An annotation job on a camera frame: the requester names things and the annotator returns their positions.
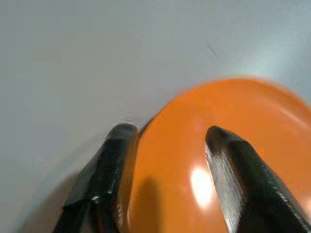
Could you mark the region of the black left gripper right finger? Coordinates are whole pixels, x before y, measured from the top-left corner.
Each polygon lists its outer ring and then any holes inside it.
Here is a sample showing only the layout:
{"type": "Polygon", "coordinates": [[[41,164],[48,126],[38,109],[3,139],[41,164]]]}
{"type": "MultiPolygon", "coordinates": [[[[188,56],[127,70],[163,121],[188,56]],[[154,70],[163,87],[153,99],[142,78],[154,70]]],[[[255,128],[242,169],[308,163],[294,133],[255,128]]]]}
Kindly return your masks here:
{"type": "Polygon", "coordinates": [[[302,207],[252,145],[235,133],[207,130],[206,160],[230,233],[309,233],[302,207]]]}

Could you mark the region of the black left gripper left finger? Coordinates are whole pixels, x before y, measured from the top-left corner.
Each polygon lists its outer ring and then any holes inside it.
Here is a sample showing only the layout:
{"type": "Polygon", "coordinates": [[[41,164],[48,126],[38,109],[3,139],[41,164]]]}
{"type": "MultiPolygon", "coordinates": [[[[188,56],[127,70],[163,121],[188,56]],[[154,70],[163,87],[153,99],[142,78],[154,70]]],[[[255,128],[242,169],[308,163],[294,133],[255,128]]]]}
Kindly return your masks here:
{"type": "Polygon", "coordinates": [[[70,191],[55,233],[80,233],[90,222],[97,233],[118,233],[114,220],[125,164],[136,149],[138,128],[131,123],[114,126],[104,143],[80,171],[70,191]]]}

